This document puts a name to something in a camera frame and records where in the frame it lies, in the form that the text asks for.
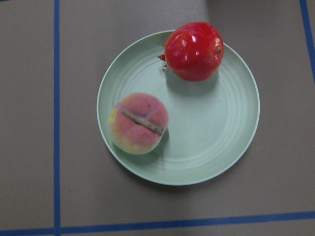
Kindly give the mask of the red orange apple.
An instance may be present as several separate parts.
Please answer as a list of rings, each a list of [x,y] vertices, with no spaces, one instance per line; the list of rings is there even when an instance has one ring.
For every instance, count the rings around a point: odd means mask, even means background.
[[[218,70],[224,44],[219,31],[207,22],[192,22],[177,28],[163,45],[158,58],[179,78],[205,81]]]

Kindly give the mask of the green plate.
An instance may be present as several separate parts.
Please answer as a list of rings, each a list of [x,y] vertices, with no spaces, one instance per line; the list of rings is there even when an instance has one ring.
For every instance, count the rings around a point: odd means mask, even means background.
[[[170,34],[145,36],[113,60],[98,91],[97,120],[107,147],[126,169],[155,183],[190,185],[220,175],[246,152],[258,126],[259,92],[249,67],[228,45],[210,79],[180,79],[158,59]],[[112,108],[134,92],[159,98],[169,115],[161,142],[143,155],[116,147],[108,124]]]

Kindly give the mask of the yellow pink peach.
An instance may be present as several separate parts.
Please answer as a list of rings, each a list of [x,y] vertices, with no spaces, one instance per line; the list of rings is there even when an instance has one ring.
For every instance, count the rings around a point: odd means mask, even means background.
[[[152,151],[168,126],[168,112],[155,96],[132,93],[115,105],[108,123],[115,146],[131,154]]]

